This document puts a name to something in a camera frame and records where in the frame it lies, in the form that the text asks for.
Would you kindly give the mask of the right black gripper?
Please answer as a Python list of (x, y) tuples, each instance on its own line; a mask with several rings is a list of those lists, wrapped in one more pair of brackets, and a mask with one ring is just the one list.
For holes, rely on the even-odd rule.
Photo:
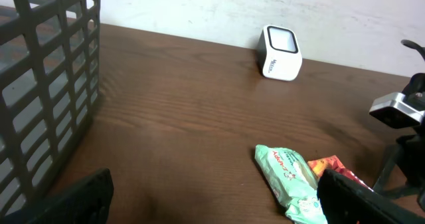
[[(418, 194), (417, 203), (424, 210), (424, 73), (415, 74), (402, 93), (405, 95), (403, 102), (420, 115), (418, 124), (412, 125), (416, 134), (402, 137), (402, 147), (399, 144), (386, 147), (373, 191), (389, 199)], [(409, 166), (408, 181), (403, 186), (384, 190), (403, 154)]]

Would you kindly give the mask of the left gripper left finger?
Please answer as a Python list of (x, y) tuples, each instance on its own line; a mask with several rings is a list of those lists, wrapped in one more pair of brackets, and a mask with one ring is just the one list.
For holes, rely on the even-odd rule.
[(93, 223), (105, 224), (114, 195), (108, 168), (73, 183), (60, 193), (1, 218), (2, 224)]

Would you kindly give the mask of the orange snack bar wrapper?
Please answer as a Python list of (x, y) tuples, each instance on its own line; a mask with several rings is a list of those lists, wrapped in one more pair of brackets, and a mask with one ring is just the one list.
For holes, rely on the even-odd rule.
[(339, 173), (372, 191), (372, 189), (367, 186), (364, 181), (359, 179), (351, 170), (342, 168), (339, 170)]

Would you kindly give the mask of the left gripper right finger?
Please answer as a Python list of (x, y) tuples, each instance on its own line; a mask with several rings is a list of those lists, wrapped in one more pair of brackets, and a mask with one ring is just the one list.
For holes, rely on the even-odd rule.
[(424, 224), (423, 217), (332, 169), (320, 177), (317, 196), (329, 224)]

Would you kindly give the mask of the small orange snack packet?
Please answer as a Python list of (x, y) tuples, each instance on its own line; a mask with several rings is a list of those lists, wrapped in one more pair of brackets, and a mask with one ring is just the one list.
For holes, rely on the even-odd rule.
[(316, 177), (316, 180), (320, 179), (326, 169), (332, 169), (336, 172), (340, 172), (342, 169), (345, 169), (345, 166), (336, 155), (308, 161), (307, 164)]

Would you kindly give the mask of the mint green wipes pack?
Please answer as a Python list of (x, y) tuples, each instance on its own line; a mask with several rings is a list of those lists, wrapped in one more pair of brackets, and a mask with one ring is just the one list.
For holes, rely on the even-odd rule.
[(317, 180), (300, 154), (257, 145), (254, 158), (287, 218), (294, 223), (327, 224), (317, 196)]

